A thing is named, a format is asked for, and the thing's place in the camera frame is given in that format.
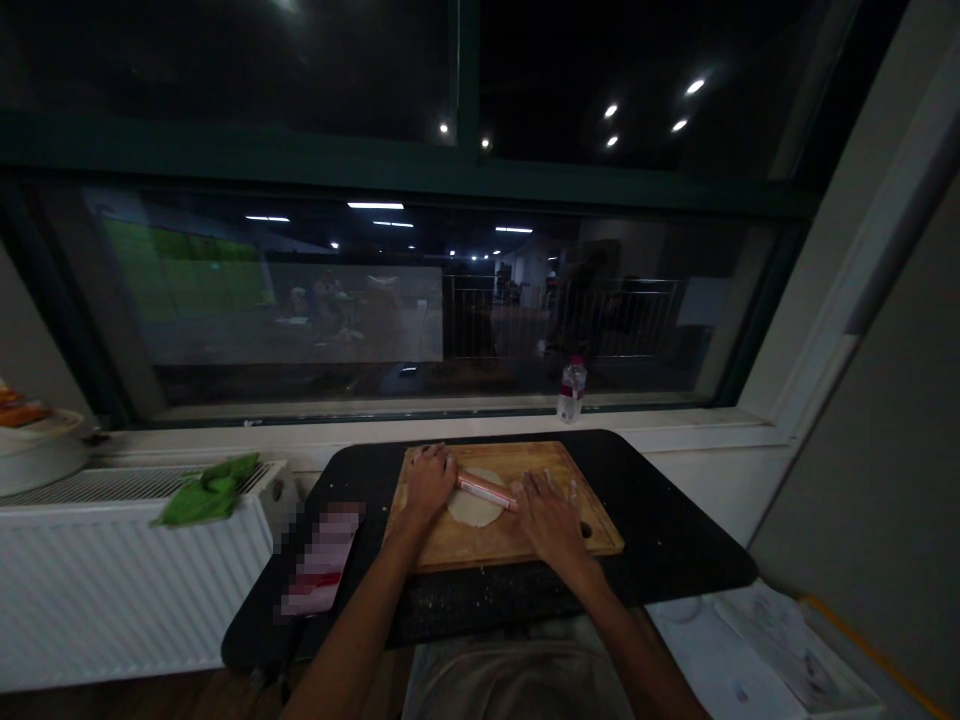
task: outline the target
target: wooden cutting board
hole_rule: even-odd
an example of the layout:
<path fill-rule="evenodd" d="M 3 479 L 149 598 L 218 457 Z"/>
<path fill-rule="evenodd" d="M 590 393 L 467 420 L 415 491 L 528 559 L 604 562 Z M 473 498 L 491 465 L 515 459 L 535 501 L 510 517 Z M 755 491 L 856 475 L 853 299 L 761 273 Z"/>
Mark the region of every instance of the wooden cutting board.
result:
<path fill-rule="evenodd" d="M 551 441 L 453 445 L 448 449 L 457 456 L 462 469 L 492 470 L 508 487 L 519 482 L 525 471 L 542 471 L 544 468 L 550 470 L 550 476 L 564 497 L 569 496 L 570 483 L 576 482 L 577 505 L 583 523 L 581 527 L 585 528 L 584 534 L 588 535 L 585 539 L 587 552 L 591 555 L 616 555 L 623 552 L 623 538 L 562 443 Z M 416 450 L 415 447 L 409 448 L 404 456 L 384 537 L 390 534 L 398 511 L 407 504 L 406 472 L 410 466 L 409 460 Z M 414 572 L 437 572 L 535 559 L 533 548 L 520 530 L 516 513 L 504 511 L 486 527 L 474 528 L 457 522 L 444 510 L 420 553 Z"/>

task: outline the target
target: ceiling light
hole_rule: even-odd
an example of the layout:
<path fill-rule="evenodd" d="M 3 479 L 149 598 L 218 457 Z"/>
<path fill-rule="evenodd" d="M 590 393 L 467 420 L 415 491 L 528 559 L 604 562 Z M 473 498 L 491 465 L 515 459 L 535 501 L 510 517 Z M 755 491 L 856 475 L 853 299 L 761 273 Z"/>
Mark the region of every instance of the ceiling light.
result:
<path fill-rule="evenodd" d="M 347 203 L 354 210 L 403 210 L 403 203 Z"/>

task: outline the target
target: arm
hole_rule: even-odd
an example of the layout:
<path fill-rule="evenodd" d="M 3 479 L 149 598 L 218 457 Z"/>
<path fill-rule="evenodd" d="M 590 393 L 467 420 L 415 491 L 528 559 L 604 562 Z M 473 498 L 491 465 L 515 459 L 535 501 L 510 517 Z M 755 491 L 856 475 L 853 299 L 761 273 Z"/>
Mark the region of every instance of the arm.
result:
<path fill-rule="evenodd" d="M 548 479 L 531 474 L 513 491 L 520 527 L 537 555 L 583 605 L 613 660 L 637 717 L 709 720 L 646 612 L 642 619 L 617 599 L 580 536 L 576 485 L 562 499 Z"/>
<path fill-rule="evenodd" d="M 407 468 L 407 505 L 303 678 L 282 720 L 356 718 L 387 641 L 410 568 L 457 481 L 457 460 L 442 445 Z"/>

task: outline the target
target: green cloth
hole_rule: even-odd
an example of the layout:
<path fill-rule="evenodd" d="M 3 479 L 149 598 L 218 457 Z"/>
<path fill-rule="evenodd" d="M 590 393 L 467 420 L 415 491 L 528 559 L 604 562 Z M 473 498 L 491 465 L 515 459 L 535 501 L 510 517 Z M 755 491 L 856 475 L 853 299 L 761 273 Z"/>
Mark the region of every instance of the green cloth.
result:
<path fill-rule="evenodd" d="M 237 503 L 237 488 L 250 477 L 259 458 L 260 453 L 253 453 L 206 470 L 184 473 L 183 487 L 170 498 L 153 524 L 181 527 L 226 520 Z"/>

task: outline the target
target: pixelated package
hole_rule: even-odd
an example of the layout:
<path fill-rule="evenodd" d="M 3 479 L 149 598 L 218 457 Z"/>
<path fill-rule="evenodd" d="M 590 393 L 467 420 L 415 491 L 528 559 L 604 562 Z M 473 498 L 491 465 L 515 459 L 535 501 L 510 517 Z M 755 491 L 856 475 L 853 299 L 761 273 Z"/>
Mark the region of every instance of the pixelated package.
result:
<path fill-rule="evenodd" d="M 297 563 L 280 613 L 314 615 L 333 607 L 353 538 L 364 518 L 363 503 L 331 503 L 314 523 L 313 538 Z"/>

